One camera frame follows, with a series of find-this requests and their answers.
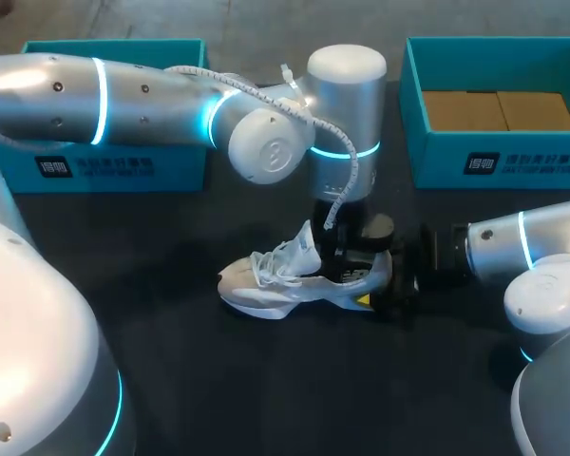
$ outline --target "shoelace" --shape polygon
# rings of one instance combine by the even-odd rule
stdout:
[[[285,287],[300,287],[302,285],[298,276],[283,274],[286,266],[281,260],[283,259],[283,251],[290,242],[290,240],[281,242],[272,252],[266,252],[265,254],[252,252],[249,255],[251,268],[258,287],[264,288],[273,284]]]

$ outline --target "shoe upper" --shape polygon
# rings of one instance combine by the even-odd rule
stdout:
[[[321,257],[314,244],[311,223],[307,220],[297,236],[272,252],[253,252],[226,267],[218,284],[219,294],[227,301],[253,308],[309,302],[342,295],[364,294],[385,286],[390,279],[388,253],[374,257],[371,271],[363,278],[335,283],[316,274]]]

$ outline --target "yellow label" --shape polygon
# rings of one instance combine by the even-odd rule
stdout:
[[[357,304],[364,307],[370,306],[370,295],[366,294],[365,296],[357,297]]]

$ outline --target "cardboard box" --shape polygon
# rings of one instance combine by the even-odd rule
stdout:
[[[561,94],[423,91],[433,131],[570,131]]]
[[[434,131],[507,131],[496,92],[423,92]]]
[[[570,112],[560,93],[498,92],[510,131],[570,131]]]
[[[409,38],[399,97],[417,187],[570,189],[570,38]]]
[[[97,57],[146,67],[208,67],[201,40],[29,42],[23,52]],[[43,154],[0,143],[0,170],[12,193],[196,192],[204,182],[202,146],[73,144]]]

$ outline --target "blue light ring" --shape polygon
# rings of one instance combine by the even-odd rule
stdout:
[[[372,147],[369,150],[365,150],[363,152],[357,152],[357,159],[362,159],[363,157],[367,157],[368,155],[373,154],[380,148],[380,142],[377,145]],[[336,160],[350,160],[351,154],[334,154],[333,152],[326,152],[325,150],[317,149],[316,147],[311,147],[311,150],[322,157],[326,157],[328,159],[336,159]]]
[[[114,436],[114,432],[116,431],[116,427],[118,426],[118,423],[121,419],[121,412],[123,410],[123,395],[124,395],[123,379],[121,378],[121,373],[119,371],[117,371],[117,373],[118,373],[118,407],[116,408],[116,415],[114,416],[114,422],[112,423],[112,427],[110,428],[110,431],[107,433],[107,436],[105,437],[104,442],[102,443],[102,445],[97,450],[97,452],[95,453],[94,456],[102,456],[102,454],[104,454],[105,449],[107,448],[110,441],[112,440],[112,437]]]
[[[517,220],[520,229],[520,240],[522,241],[523,256],[525,257],[525,262],[528,265],[528,269],[534,269],[534,262],[532,261],[532,256],[530,256],[530,249],[528,247],[528,238],[525,234],[523,211],[518,214]]]
[[[211,114],[209,114],[209,120],[207,121],[207,131],[209,134],[209,141],[214,146],[214,148],[216,147],[216,142],[213,138],[213,123],[214,123],[216,116],[218,115],[218,111],[222,107],[222,105],[224,103],[226,103],[226,101],[228,99],[234,97],[235,95],[237,95],[239,93],[240,93],[239,89],[229,90],[229,91],[225,92],[221,96],[221,98],[216,102],[215,106],[213,106],[213,109],[211,110]]]
[[[97,119],[97,130],[91,144],[97,145],[102,141],[107,124],[107,75],[105,74],[105,64],[101,60],[93,57],[91,59],[97,68],[99,77],[99,116]]]
[[[523,348],[522,348],[522,347],[520,347],[520,352],[522,352],[522,356],[526,359],[526,361],[527,361],[528,363],[532,363],[532,362],[533,362],[533,361],[532,361],[532,358],[529,357],[529,356],[526,354],[525,351],[523,351]]]

